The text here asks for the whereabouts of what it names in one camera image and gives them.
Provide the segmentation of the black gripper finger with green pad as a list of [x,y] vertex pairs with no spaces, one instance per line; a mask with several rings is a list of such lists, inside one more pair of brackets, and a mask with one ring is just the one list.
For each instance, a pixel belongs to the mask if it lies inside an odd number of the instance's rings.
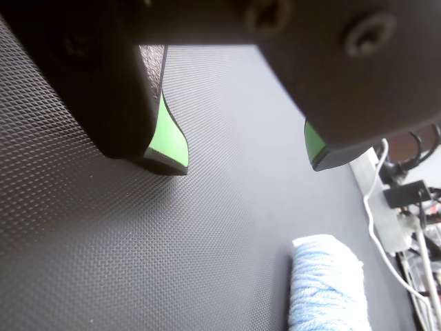
[[316,171],[440,117],[439,1],[242,1]]
[[184,176],[187,139],[162,82],[168,47],[131,38],[146,1],[2,1],[1,16],[107,158]]

